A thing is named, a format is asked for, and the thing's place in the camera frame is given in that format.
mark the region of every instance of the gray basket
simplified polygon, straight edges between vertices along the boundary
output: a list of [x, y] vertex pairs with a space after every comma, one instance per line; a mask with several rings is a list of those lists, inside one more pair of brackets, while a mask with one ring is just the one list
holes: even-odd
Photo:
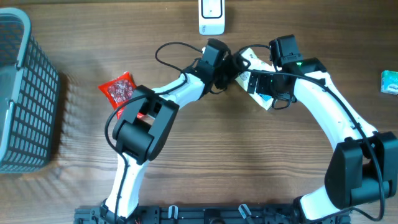
[[58, 72], [19, 9], [0, 9], [0, 172], [48, 163], [60, 89]]

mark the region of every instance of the wire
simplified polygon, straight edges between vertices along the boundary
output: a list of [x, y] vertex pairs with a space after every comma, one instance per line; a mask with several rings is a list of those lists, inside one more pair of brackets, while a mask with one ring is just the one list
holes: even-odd
[[[158, 56], [157, 56], [157, 54], [159, 53], [159, 51], [160, 51], [162, 48], [164, 48], [164, 47], [166, 47], [166, 46], [168, 46], [168, 45], [173, 45], [173, 44], [184, 45], [184, 46], [190, 47], [190, 48], [193, 49], [193, 50], [196, 50], [197, 52], [202, 53], [202, 51], [201, 51], [200, 49], [198, 49], [198, 48], [196, 48], [196, 47], [194, 47], [194, 46], [192, 46], [192, 45], [183, 43], [183, 42], [169, 42], [169, 43], [166, 43], [166, 44], [160, 46], [160, 47], [156, 50], [156, 52], [155, 52], [155, 59], [156, 59], [156, 61], [158, 61], [158, 62], [160, 62], [160, 63], [162, 63], [162, 64], [164, 64], [164, 65], [166, 65], [166, 66], [168, 66], [168, 67], [171, 67], [171, 68], [174, 68], [174, 69], [178, 70], [180, 73], [182, 73], [182, 74], [184, 75], [184, 78], [185, 78], [185, 79], [184, 79], [184, 81], [183, 81], [181, 84], [179, 84], [179, 85], [177, 85], [177, 86], [175, 86], [175, 87], [173, 87], [173, 88], [171, 88], [171, 89], [169, 89], [169, 90], [163, 91], [163, 92], [161, 92], [161, 93], [156, 93], [156, 95], [158, 95], [158, 96], [160, 96], [160, 95], [167, 95], [167, 94], [169, 94], [170, 92], [172, 92], [172, 91], [174, 91], [174, 90], [177, 90], [177, 89], [179, 89], [181, 86], [184, 86], [186, 83], [188, 83], [188, 76], [187, 76], [187, 74], [185, 73], [185, 69], [182, 70], [181, 68], [178, 68], [178, 67], [176, 67], [175, 65], [172, 65], [172, 64], [169, 64], [169, 63], [167, 63], [167, 62], [164, 62], [164, 61], [160, 60], [160, 59], [158, 58]], [[196, 58], [196, 59], [192, 62], [192, 64], [191, 64], [190, 66], [188, 66], [188, 68], [189, 68], [189, 67], [192, 67], [199, 59], [200, 59], [200, 58]], [[132, 99], [126, 101], [126, 102], [123, 103], [122, 105], [118, 106], [118, 107], [111, 113], [111, 115], [109, 116], [108, 120], [106, 120], [106, 122], [105, 122], [105, 129], [104, 129], [105, 140], [106, 140], [106, 142], [109, 144], [109, 146], [111, 146], [111, 148], [112, 148], [117, 154], [119, 154], [119, 156], [123, 159], [123, 162], [124, 162], [123, 176], [122, 176], [122, 179], [121, 179], [121, 181], [120, 181], [120, 186], [119, 186], [119, 190], [118, 190], [118, 196], [116, 197], [116, 204], [115, 204], [115, 209], [114, 209], [114, 222], [115, 222], [115, 223], [117, 223], [117, 220], [118, 220], [118, 208], [119, 208], [119, 201], [120, 201], [120, 198], [121, 198], [120, 195], [121, 195], [121, 192], [122, 192], [124, 180], [126, 179], [126, 175], [127, 175], [127, 170], [128, 170], [128, 168], [129, 168], [129, 164], [128, 164], [128, 161], [127, 161], [126, 157], [123, 155], [123, 153], [122, 153], [122, 152], [119, 152], [118, 149], [116, 148], [116, 146], [114, 146], [114, 145], [112, 144], [112, 142], [111, 142], [111, 140], [110, 140], [110, 138], [109, 138], [109, 135], [108, 135], [109, 124], [111, 123], [111, 121], [112, 121], [112, 119], [114, 118], [114, 116], [116, 115], [116, 113], [118, 113], [118, 111], [121, 110], [123, 107], [127, 106], [128, 104], [130, 104], [130, 103], [132, 103], [132, 102], [134, 102], [134, 101], [141, 100], [141, 99], [146, 98], [146, 97], [148, 97], [148, 95], [141, 95], [141, 96], [137, 96], [137, 97], [134, 97], [134, 98], [132, 98]]]
[[[246, 50], [247, 48], [249, 48], [250, 46], [253, 47], [265, 47], [267, 49], [270, 49], [269, 46], [266, 45], [259, 45], [259, 44], [254, 44], [254, 45], [248, 45], [246, 47], [241, 48], [238, 53], [236, 55], [240, 56], [240, 53], [243, 50]], [[240, 56], [243, 60], [245, 60], [248, 65], [246, 66], [246, 68], [248, 68], [250, 66], [250, 62], [248, 60], [246, 60], [245, 58], [243, 58], [242, 56]], [[234, 64], [237, 68], [239, 68], [238, 64], [236, 63], [236, 58], [233, 60]], [[256, 73], [260, 73], [263, 75], [287, 75], [290, 77], [295, 77], [295, 78], [301, 78], [304, 79], [306, 81], [312, 82], [314, 84], [316, 84], [317, 86], [321, 87], [323, 90], [325, 90], [327, 93], [329, 93], [339, 104], [340, 106], [343, 108], [343, 110], [345, 111], [345, 113], [348, 115], [348, 117], [350, 118], [350, 120], [353, 122], [355, 128], [358, 130], [359, 134], [361, 135], [365, 145], [366, 145], [366, 149], [368, 150], [368, 153], [370, 153], [371, 155], [371, 159], [373, 161], [373, 165], [374, 168], [376, 170], [376, 174], [377, 174], [377, 180], [379, 182], [379, 195], [380, 195], [380, 210], [379, 210], [379, 215], [377, 216], [377, 218], [374, 218], [372, 216], [370, 216], [369, 214], [367, 214], [366, 212], [362, 211], [359, 208], [353, 207], [350, 208], [350, 210], [352, 211], [357, 211], [360, 214], [364, 215], [366, 218], [374, 221], [374, 222], [378, 222], [380, 220], [382, 220], [383, 216], [384, 216], [384, 211], [385, 211], [385, 206], [386, 206], [386, 198], [384, 196], [384, 187], [383, 187], [383, 182], [382, 182], [382, 175], [381, 175], [381, 168], [379, 165], [379, 161], [373, 151], [373, 148], [369, 142], [368, 137], [365, 135], [365, 133], [362, 130], [361, 124], [359, 124], [354, 116], [351, 114], [351, 112], [349, 111], [349, 109], [346, 107], [346, 105], [342, 102], [342, 100], [335, 95], [335, 93], [333, 93], [327, 86], [322, 85], [319, 80], [312, 78], [312, 77], [307, 77], [307, 76], [302, 76], [302, 75], [296, 75], [293, 73], [284, 73], [284, 72], [278, 72], [278, 70], [276, 69], [276, 66], [274, 65], [276, 72], [268, 72], [268, 71], [264, 71], [264, 70], [251, 70], [251, 69], [245, 69], [245, 72], [256, 72]]]

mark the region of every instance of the wood grain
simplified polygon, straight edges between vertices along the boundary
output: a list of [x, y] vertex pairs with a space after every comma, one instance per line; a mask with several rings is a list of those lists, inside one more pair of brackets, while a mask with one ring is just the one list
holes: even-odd
[[[232, 50], [295, 34], [306, 58], [318, 57], [359, 114], [398, 135], [398, 98], [382, 94], [380, 74], [398, 70], [396, 1], [232, 1], [217, 36]], [[170, 41], [204, 46], [197, 2], [21, 6], [32, 33], [63, 74], [53, 161], [33, 174], [0, 175], [0, 223], [71, 223], [74, 209], [106, 198], [116, 154], [103, 136], [111, 105], [97, 86], [129, 70], [137, 84], [163, 86], [178, 73], [154, 59]], [[256, 50], [267, 58], [268, 52]], [[172, 46], [160, 57], [179, 67], [197, 53]], [[291, 202], [323, 184], [332, 150], [317, 122], [296, 103], [264, 111], [236, 84], [178, 113], [149, 165], [141, 205]], [[378, 203], [364, 206], [376, 215]], [[398, 197], [382, 223], [398, 220]], [[370, 223], [353, 214], [353, 223]]]

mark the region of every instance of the black cable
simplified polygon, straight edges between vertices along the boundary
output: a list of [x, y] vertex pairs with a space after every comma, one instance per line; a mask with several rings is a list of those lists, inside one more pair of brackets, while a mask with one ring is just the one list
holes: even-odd
[[[169, 90], [163, 91], [163, 92], [161, 92], [161, 93], [156, 93], [156, 95], [158, 95], [158, 96], [169, 94], [170, 92], [172, 92], [172, 91], [174, 91], [174, 90], [177, 90], [178, 88], [180, 88], [180, 87], [183, 86], [184, 84], [188, 83], [188, 77], [187, 77], [187, 74], [185, 73], [185, 70], [182, 70], [181, 68], [178, 68], [178, 67], [176, 67], [175, 65], [169, 64], [169, 63], [167, 63], [167, 62], [163, 62], [163, 61], [160, 60], [160, 59], [158, 58], [158, 56], [157, 56], [157, 54], [159, 53], [159, 51], [160, 51], [162, 48], [164, 48], [164, 47], [166, 47], [166, 46], [168, 46], [168, 45], [172, 45], [172, 44], [184, 45], [184, 46], [190, 47], [190, 48], [193, 49], [193, 50], [196, 50], [197, 52], [202, 53], [202, 51], [201, 51], [200, 49], [198, 49], [198, 48], [196, 48], [196, 47], [194, 47], [194, 46], [192, 46], [192, 45], [183, 43], [183, 42], [169, 42], [169, 43], [166, 43], [166, 44], [160, 46], [160, 47], [156, 50], [156, 52], [155, 52], [155, 58], [156, 58], [156, 60], [157, 60], [158, 62], [160, 62], [160, 63], [162, 63], [162, 64], [168, 66], [168, 67], [172, 67], [172, 68], [178, 70], [180, 73], [182, 73], [182, 74], [184, 75], [185, 79], [184, 79], [184, 81], [183, 81], [181, 84], [179, 84], [179, 85], [177, 85], [177, 86], [175, 86], [175, 87], [173, 87], [173, 88], [171, 88], [171, 89], [169, 89]], [[200, 58], [196, 58], [196, 59], [192, 62], [192, 64], [191, 64], [189, 67], [192, 67], [199, 59], [200, 59]], [[126, 178], [126, 175], [127, 175], [127, 170], [128, 170], [129, 164], [128, 164], [128, 161], [127, 161], [126, 157], [123, 155], [123, 153], [119, 152], [119, 151], [116, 149], [116, 146], [114, 146], [114, 145], [112, 144], [112, 142], [111, 142], [111, 140], [110, 140], [110, 138], [109, 138], [109, 135], [108, 135], [109, 124], [111, 123], [111, 121], [112, 121], [112, 119], [114, 118], [114, 116], [116, 115], [116, 113], [118, 113], [118, 111], [121, 110], [123, 107], [127, 106], [128, 104], [130, 104], [130, 103], [132, 103], [132, 102], [134, 102], [134, 101], [136, 101], [136, 100], [140, 100], [140, 99], [143, 99], [143, 98], [146, 98], [146, 97], [148, 97], [148, 96], [147, 96], [147, 95], [141, 95], [141, 96], [137, 96], [137, 97], [134, 97], [134, 98], [132, 98], [132, 99], [126, 101], [126, 102], [123, 103], [122, 105], [118, 106], [118, 107], [111, 113], [111, 115], [109, 116], [108, 120], [105, 122], [105, 129], [104, 129], [104, 131], [105, 131], [105, 140], [106, 140], [106, 142], [109, 144], [109, 146], [111, 146], [111, 148], [112, 148], [116, 153], [118, 153], [120, 157], [122, 157], [122, 159], [123, 159], [123, 161], [124, 161], [123, 176], [122, 176], [122, 179], [121, 179], [121, 181], [120, 181], [118, 196], [116, 197], [116, 204], [115, 204], [115, 210], [114, 210], [114, 222], [115, 222], [115, 224], [117, 223], [117, 220], [118, 220], [118, 208], [119, 208], [120, 194], [121, 194], [121, 192], [122, 192], [123, 183], [124, 183], [124, 179]]]
[[[240, 56], [240, 53], [243, 50], [246, 50], [250, 46], [253, 46], [253, 47], [265, 47], [267, 49], [270, 49], [270, 47], [268, 47], [266, 45], [254, 44], [254, 45], [249, 45], [249, 46], [241, 48], [236, 55]], [[268, 72], [268, 71], [264, 71], [264, 70], [247, 69], [250, 66], [250, 62], [248, 60], [246, 60], [245, 58], [243, 58], [242, 56], [240, 56], [240, 57], [242, 59], [244, 59], [248, 63], [248, 65], [246, 66], [246, 69], [244, 69], [245, 72], [255, 72], [255, 73], [260, 73], [260, 74], [263, 74], [263, 75], [287, 75], [287, 76], [290, 76], [290, 77], [304, 79], [306, 81], [312, 82], [312, 83], [316, 84], [317, 86], [321, 87], [323, 90], [325, 90], [327, 93], [329, 93], [340, 104], [340, 106], [343, 108], [343, 110], [348, 115], [350, 120], [353, 122], [355, 128], [358, 130], [359, 134], [361, 135], [361, 137], [362, 137], [362, 139], [363, 139], [363, 141], [364, 141], [364, 143], [366, 145], [366, 149], [368, 150], [368, 153], [370, 153], [370, 155], [371, 155], [371, 159], [373, 161], [374, 168], [375, 168], [376, 174], [377, 174], [377, 180], [379, 182], [380, 210], [379, 210], [379, 215], [377, 216], [377, 218], [374, 218], [374, 217], [370, 216], [369, 214], [367, 214], [366, 212], [362, 211], [359, 208], [353, 207], [353, 208], [350, 208], [350, 210], [357, 211], [360, 214], [364, 215], [366, 218], [368, 218], [368, 219], [370, 219], [370, 220], [372, 220], [374, 222], [378, 222], [378, 221], [382, 220], [382, 218], [384, 216], [385, 206], [386, 206], [386, 198], [384, 196], [384, 187], [383, 187], [383, 181], [382, 181], [381, 168], [380, 168], [380, 165], [379, 165], [379, 161], [378, 161], [374, 151], [372, 150], [372, 146], [371, 146], [371, 144], [369, 142], [369, 139], [365, 135], [365, 133], [363, 132], [361, 125], [355, 120], [354, 116], [351, 114], [351, 112], [346, 107], [346, 105], [340, 100], [340, 98], [338, 96], [336, 96], [327, 86], [322, 85], [321, 83], [319, 83], [316, 78], [311, 78], [311, 77], [302, 76], [302, 75], [296, 75], [296, 74], [293, 74], [293, 73], [278, 72], [275, 65], [274, 65], [274, 67], [275, 67], [276, 72]], [[234, 59], [233, 62], [234, 62], [234, 65], [237, 68], [239, 68], [238, 64], [236, 63], [236, 59]]]

